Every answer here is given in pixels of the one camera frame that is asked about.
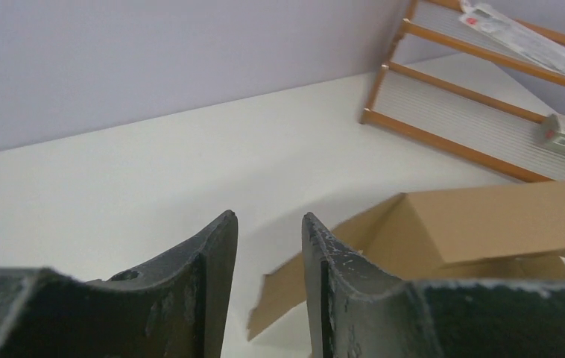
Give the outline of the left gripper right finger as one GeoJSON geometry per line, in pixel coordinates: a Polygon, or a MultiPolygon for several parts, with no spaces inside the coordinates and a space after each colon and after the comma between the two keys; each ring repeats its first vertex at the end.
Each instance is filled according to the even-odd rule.
{"type": "Polygon", "coordinates": [[[565,357],[565,281],[404,280],[302,221],[314,357],[565,357]]]}

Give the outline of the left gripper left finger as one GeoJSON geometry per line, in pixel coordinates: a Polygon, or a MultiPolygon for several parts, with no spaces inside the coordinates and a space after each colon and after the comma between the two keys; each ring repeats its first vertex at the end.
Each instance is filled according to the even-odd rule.
{"type": "Polygon", "coordinates": [[[109,280],[0,268],[0,357],[219,357],[238,230],[227,210],[109,280]]]}

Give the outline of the brown cardboard box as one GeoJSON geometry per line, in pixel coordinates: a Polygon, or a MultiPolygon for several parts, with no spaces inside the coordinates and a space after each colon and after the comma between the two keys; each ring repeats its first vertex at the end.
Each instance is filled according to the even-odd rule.
{"type": "Polygon", "coordinates": [[[565,280],[565,181],[400,193],[332,233],[405,279],[565,280]]]}

